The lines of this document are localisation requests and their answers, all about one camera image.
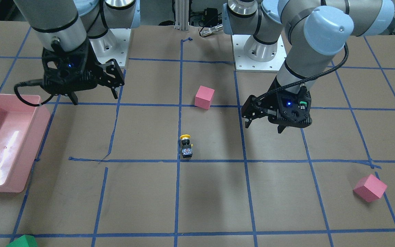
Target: pink block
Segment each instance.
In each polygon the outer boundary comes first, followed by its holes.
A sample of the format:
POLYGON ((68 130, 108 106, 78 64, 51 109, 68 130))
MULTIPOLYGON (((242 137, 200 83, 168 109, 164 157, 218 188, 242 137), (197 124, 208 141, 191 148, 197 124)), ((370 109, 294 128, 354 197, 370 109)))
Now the pink block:
POLYGON ((361 178, 353 191, 367 202, 372 202, 382 198, 382 195, 386 189, 386 184, 384 184, 374 175, 370 174, 364 178, 361 178))
MULTIPOLYGON (((23 95, 31 103, 38 95, 23 95)), ((45 106, 31 107, 15 95, 0 94, 0 192, 21 192, 50 119, 45 106)))
POLYGON ((214 89, 206 86, 200 86, 194 98, 194 105, 204 109, 210 109, 211 101, 213 101, 214 89))

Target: mounting plate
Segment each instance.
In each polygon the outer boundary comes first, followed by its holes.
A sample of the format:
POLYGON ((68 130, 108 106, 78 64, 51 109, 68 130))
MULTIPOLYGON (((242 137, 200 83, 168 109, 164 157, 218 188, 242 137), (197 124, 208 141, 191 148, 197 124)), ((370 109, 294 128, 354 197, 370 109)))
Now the mounting plate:
POLYGON ((243 47, 251 35, 232 35, 232 49, 234 51, 234 59, 236 62, 236 71, 243 72, 271 72, 277 73, 286 59, 286 49, 284 48, 283 39, 278 38, 278 50, 271 61, 259 62, 250 59, 243 47))
POLYGON ((129 53, 130 28, 112 28, 112 33, 117 38, 117 44, 114 49, 106 50, 102 54, 96 54, 97 60, 104 64, 112 58, 115 58, 121 68, 126 66, 127 56, 129 53))

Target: green block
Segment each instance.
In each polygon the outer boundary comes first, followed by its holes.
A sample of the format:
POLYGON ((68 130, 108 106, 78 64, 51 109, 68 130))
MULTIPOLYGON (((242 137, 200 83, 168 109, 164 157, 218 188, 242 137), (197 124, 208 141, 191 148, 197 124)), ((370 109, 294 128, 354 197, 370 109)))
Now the green block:
POLYGON ((38 247, 33 236, 23 235, 7 245, 7 247, 38 247))

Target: pink bin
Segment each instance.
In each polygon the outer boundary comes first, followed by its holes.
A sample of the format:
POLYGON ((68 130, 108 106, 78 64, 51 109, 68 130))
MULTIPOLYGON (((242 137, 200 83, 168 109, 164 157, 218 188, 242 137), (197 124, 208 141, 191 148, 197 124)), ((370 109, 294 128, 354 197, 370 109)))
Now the pink bin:
MULTIPOLYGON (((40 103, 38 95, 23 95, 40 103)), ((50 119, 45 106, 31 107, 16 95, 0 94, 0 192, 21 192, 50 119)))

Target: gray robot arm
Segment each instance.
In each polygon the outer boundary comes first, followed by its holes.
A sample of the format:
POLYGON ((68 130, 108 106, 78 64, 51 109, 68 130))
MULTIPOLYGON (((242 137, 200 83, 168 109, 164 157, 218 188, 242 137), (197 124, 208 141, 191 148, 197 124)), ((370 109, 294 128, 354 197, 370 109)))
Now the gray robot arm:
MULTIPOLYGON (((345 63, 346 40, 350 35, 376 35, 385 30, 393 18, 394 5, 391 0, 279 0, 275 9, 277 1, 263 0, 262 16, 270 11, 269 17, 274 20, 275 12, 278 13, 292 48, 268 92, 258 97, 250 95, 241 112, 246 128, 252 120, 268 117, 269 122, 279 125, 281 133, 287 126, 305 128, 312 124, 309 90, 315 80, 345 63), (266 11, 263 5, 273 7, 266 11), (342 48, 345 48, 343 61, 324 72, 342 48)), ((260 10, 252 14, 254 5, 255 0, 229 0, 223 17, 225 33, 251 34, 260 10), (236 11, 248 8, 251 11, 236 11)), ((272 25, 275 27, 270 32, 279 35, 281 28, 272 25)))
POLYGON ((116 89, 124 85, 124 76, 113 58, 101 64, 89 42, 101 37, 109 28, 134 28, 140 24, 139 0, 14 0, 31 25, 44 49, 44 78, 18 83, 15 94, 27 105, 40 106, 56 95, 68 96, 74 105, 76 91, 97 85, 116 89), (19 94, 23 86, 40 86, 51 96, 41 104, 31 104, 19 94))

